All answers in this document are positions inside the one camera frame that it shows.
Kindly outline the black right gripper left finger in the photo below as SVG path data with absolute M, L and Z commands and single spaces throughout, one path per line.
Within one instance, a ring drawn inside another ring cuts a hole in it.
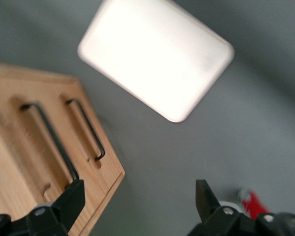
M 26 217 L 30 236 L 67 236 L 85 206 L 84 181 L 74 180 L 49 206 L 37 206 Z

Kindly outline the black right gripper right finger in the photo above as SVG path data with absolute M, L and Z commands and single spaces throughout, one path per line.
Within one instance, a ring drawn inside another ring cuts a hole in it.
M 201 223 L 190 236 L 256 236 L 255 221 L 234 207 L 222 206 L 207 181 L 196 180 L 195 203 Z

